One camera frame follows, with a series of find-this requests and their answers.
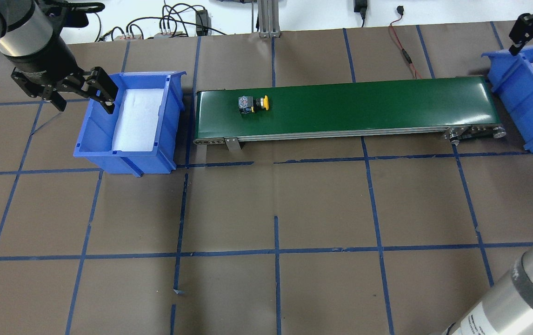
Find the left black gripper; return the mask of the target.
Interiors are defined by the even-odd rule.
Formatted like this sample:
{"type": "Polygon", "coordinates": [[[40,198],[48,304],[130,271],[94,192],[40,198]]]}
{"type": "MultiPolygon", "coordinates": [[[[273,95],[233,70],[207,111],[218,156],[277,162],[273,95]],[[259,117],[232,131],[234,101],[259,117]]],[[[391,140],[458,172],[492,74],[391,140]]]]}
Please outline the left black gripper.
{"type": "Polygon", "coordinates": [[[61,93],[73,93],[97,102],[109,115],[115,111],[118,86],[96,66],[81,68],[65,44],[49,44],[26,55],[11,53],[12,80],[31,98],[40,97],[64,112],[67,101],[61,93]]]}

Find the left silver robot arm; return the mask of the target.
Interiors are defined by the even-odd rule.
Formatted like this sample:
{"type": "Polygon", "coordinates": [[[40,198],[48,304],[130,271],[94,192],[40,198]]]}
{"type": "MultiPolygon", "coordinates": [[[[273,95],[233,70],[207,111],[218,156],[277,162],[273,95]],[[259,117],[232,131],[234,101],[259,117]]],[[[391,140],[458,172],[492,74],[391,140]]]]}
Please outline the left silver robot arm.
{"type": "Polygon", "coordinates": [[[61,38],[64,27],[84,27],[100,2],[66,0],[0,0],[0,55],[12,65],[12,80],[31,98],[41,98],[60,112],[62,93],[101,104],[112,114],[118,87],[102,67],[83,70],[61,38]]]}

